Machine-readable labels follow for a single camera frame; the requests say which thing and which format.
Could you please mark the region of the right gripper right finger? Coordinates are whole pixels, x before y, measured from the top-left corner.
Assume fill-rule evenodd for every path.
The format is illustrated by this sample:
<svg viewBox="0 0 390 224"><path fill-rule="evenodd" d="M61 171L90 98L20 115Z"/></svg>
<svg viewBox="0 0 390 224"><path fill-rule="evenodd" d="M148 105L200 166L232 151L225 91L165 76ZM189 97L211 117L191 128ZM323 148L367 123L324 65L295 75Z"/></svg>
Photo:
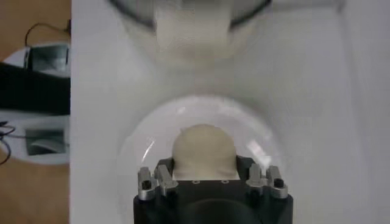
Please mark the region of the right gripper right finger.
<svg viewBox="0 0 390 224"><path fill-rule="evenodd" d="M263 196L268 190L272 198L284 200L288 198L288 186L281 176L278 166L270 165L263 175L262 169L252 158L236 156L236 169L240 180L249 188Z"/></svg>

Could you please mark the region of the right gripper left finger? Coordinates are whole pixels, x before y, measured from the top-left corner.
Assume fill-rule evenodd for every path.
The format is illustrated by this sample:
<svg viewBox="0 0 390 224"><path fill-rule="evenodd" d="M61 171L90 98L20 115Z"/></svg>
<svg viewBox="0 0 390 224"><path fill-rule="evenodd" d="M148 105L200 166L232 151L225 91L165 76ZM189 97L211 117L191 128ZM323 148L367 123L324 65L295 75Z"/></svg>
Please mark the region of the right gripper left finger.
<svg viewBox="0 0 390 224"><path fill-rule="evenodd" d="M138 171L138 198L153 200L156 195L167 197L175 194L179 185L173 178L173 158L161 159L152 175L148 167L141 167Z"/></svg>

